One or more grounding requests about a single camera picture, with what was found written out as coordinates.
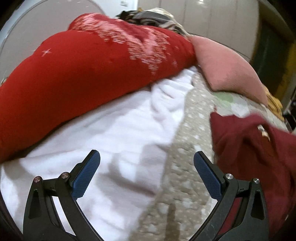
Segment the white fleece blanket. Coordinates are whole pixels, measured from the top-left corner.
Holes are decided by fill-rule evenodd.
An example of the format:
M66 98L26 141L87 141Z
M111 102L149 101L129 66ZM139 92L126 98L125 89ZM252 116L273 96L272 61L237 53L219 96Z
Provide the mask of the white fleece blanket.
M36 176L57 178L97 150L100 166L78 203L104 240L127 240L160 188L196 72L185 69L97 108L1 164L1 193L16 226L23 227Z

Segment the dark red garment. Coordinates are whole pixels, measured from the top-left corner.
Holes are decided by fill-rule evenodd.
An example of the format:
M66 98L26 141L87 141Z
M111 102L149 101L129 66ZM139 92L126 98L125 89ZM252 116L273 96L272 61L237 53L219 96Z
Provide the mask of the dark red garment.
M273 237L295 207L295 135L257 114L211 113L210 124L217 166L239 180L260 180Z

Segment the red patterned pillow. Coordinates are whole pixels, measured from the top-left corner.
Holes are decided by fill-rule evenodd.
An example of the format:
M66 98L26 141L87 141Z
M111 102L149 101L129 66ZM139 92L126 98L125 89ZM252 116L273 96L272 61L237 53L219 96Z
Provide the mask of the red patterned pillow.
M163 28L77 17L1 85L1 161L61 123L196 63L192 43Z

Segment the round grey headboard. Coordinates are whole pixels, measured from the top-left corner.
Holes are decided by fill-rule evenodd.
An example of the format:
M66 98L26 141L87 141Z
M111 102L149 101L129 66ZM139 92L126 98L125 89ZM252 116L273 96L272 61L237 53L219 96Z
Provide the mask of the round grey headboard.
M94 1L25 1L1 29L1 80L48 37L84 13L105 12Z

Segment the yellow crumpled garment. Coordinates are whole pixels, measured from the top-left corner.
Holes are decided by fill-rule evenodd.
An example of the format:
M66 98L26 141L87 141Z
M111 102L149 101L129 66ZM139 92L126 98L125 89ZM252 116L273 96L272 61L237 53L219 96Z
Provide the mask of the yellow crumpled garment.
M281 121L284 121L285 119L282 116L282 104L279 99L275 98L268 90L268 88L264 85L264 91L267 97L267 104L268 109Z

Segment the pile of mixed clothes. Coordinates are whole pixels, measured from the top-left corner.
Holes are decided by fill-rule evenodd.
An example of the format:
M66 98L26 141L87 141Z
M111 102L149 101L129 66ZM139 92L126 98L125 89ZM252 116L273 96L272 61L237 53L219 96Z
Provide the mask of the pile of mixed clothes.
M185 38L190 35L184 27L176 21L171 13L162 8L148 10L138 8L137 10L122 11L120 14L116 15L115 18L131 24L167 29Z

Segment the pink pillow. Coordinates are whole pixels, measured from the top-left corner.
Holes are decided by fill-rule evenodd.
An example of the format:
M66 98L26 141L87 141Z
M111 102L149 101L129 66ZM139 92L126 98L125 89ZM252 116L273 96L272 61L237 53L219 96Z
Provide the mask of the pink pillow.
M267 106L267 97L252 66L232 49L205 37L191 36L197 63L213 91L241 94Z

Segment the beige heart-patterned quilt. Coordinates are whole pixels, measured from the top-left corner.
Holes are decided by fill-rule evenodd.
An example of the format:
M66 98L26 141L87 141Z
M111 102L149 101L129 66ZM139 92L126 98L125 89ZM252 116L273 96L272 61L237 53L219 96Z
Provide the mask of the beige heart-patterned quilt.
M185 100L184 118L167 159L160 191L139 218L130 240L189 240L215 206L198 175L193 157L197 151L215 160L210 114L244 118L259 114L270 124L286 130L283 121L268 108L230 92L212 92L201 73L192 77L193 89Z

